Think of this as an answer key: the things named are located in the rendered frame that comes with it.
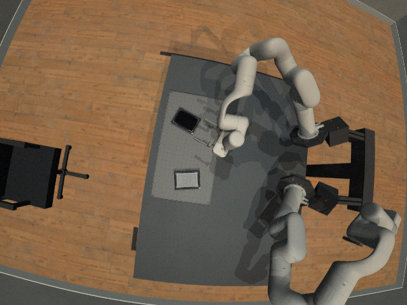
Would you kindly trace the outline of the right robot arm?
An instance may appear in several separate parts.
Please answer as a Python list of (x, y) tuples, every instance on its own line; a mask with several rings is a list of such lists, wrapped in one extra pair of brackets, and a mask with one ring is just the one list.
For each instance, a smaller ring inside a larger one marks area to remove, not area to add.
[(312, 73), (297, 66), (284, 39), (266, 39), (250, 45), (231, 63), (231, 71), (236, 75), (235, 83), (233, 91), (221, 104), (217, 121), (220, 129), (233, 131), (223, 139), (225, 152), (243, 145), (249, 126), (247, 117), (226, 114), (227, 107), (238, 98), (252, 95), (258, 61), (273, 58), (283, 80), (291, 86), (289, 94), (298, 122), (298, 137), (312, 139), (319, 134), (319, 128), (324, 127), (323, 124), (315, 124), (313, 107), (318, 105), (321, 95)]

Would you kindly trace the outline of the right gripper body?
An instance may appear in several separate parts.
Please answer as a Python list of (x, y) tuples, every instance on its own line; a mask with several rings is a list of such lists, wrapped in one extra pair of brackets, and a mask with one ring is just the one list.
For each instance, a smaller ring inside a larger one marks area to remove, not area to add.
[(216, 144), (212, 148), (212, 153), (215, 154), (216, 156), (219, 156), (220, 158), (223, 158), (227, 155), (228, 151), (225, 152), (225, 148), (223, 147), (223, 139), (230, 134), (232, 131), (228, 130), (223, 130), (220, 134), (220, 136), (217, 139)]

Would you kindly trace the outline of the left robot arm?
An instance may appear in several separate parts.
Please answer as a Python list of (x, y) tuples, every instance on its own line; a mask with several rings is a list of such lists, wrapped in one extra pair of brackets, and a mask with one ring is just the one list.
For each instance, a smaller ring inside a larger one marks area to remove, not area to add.
[[(284, 188), (284, 197), (268, 231), (274, 240), (270, 250), (268, 297), (272, 305), (345, 305), (357, 281), (386, 265), (395, 244), (395, 222), (376, 203), (366, 203), (347, 228), (352, 241), (374, 248), (359, 261), (334, 261), (314, 293), (290, 289), (291, 263), (307, 253), (305, 223), (298, 213), (300, 203), (308, 206), (305, 190), (297, 184)], [(305, 200), (305, 201), (304, 201)]]

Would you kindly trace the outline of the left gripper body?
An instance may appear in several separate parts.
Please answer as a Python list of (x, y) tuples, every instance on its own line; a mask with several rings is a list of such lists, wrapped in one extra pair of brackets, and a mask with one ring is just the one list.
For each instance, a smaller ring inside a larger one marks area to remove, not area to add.
[(388, 216), (395, 222), (397, 229), (398, 229), (400, 222), (401, 222), (401, 217), (399, 216), (399, 214), (393, 210), (387, 210), (387, 209), (383, 209), (383, 210), (385, 210), (385, 212), (388, 214)]

